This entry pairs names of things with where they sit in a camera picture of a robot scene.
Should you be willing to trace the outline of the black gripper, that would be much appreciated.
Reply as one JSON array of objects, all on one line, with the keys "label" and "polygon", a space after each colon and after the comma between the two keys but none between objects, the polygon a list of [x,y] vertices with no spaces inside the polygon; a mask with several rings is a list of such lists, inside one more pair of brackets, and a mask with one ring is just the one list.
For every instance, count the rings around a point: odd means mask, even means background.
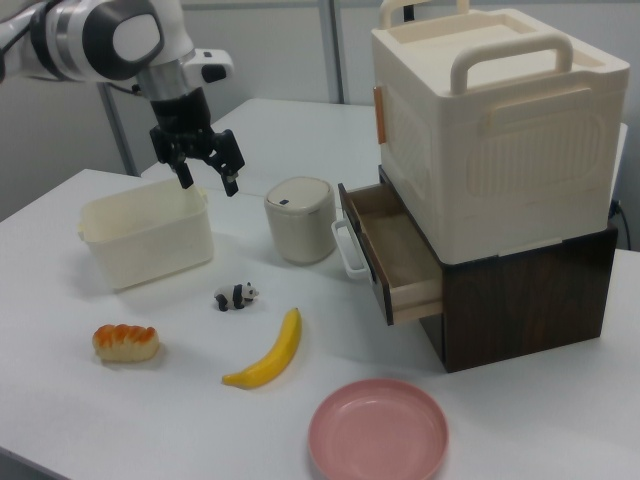
[{"label": "black gripper", "polygon": [[150,137],[157,160],[168,165],[183,189],[194,183],[186,158],[204,159],[220,176],[224,191],[233,197],[237,177],[245,166],[233,132],[211,131],[211,113],[202,88],[172,100],[152,101],[157,125]]}]

